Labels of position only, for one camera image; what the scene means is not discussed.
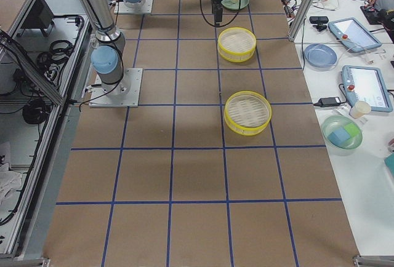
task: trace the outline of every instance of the green plate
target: green plate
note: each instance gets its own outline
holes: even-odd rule
[[[355,135],[354,137],[350,138],[347,141],[344,141],[340,146],[337,146],[333,144],[329,139],[328,136],[338,129],[339,127],[345,127],[348,124],[353,123],[355,125],[355,128],[359,130],[358,134]],[[335,147],[339,147],[342,149],[355,149],[360,146],[361,142],[363,141],[363,133],[361,132],[361,129],[358,127],[358,125],[352,121],[351,119],[345,117],[345,116],[340,116],[340,115],[334,115],[330,116],[327,118],[323,124],[321,125],[321,130],[323,131],[324,137],[333,144]]]
[[[249,4],[249,0],[241,0],[241,8],[245,8]],[[228,10],[238,10],[239,2],[233,3],[231,0],[223,0],[222,5]]]

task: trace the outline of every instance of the blue plate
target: blue plate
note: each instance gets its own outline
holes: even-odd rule
[[[304,55],[309,64],[320,68],[335,65],[337,61],[334,50],[324,44],[310,44],[304,50]]]

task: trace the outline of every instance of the tablet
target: tablet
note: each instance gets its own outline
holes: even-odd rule
[[[365,101],[370,104],[373,111],[393,111],[380,69],[345,65],[342,68],[342,81],[350,105],[354,106],[357,101]],[[355,86],[353,91],[348,89],[350,85]]]
[[[382,43],[355,18],[346,18],[328,23],[328,28],[341,43],[353,52],[380,47]]]

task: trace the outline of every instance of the green bowl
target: green bowl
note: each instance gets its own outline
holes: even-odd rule
[[[333,144],[333,142],[331,142],[328,139],[328,136],[333,131],[335,131],[339,127],[345,127],[347,124],[351,124],[351,123],[353,123],[356,126],[356,128],[358,129],[359,132],[357,135],[355,135],[354,137],[350,138],[347,141],[344,141],[343,143],[341,143],[341,145],[335,145],[335,144]],[[352,121],[351,119],[349,119],[345,116],[338,116],[338,115],[330,116],[329,118],[327,118],[323,122],[321,129],[323,131],[324,137],[331,144],[333,144],[335,147],[339,147],[342,149],[355,149],[355,148],[359,147],[361,142],[363,141],[363,133],[361,132],[361,129],[358,127],[358,125],[354,121]]]

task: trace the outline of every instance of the black box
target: black box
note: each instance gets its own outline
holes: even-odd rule
[[[45,0],[36,0],[23,22],[21,29],[48,29],[54,13]]]

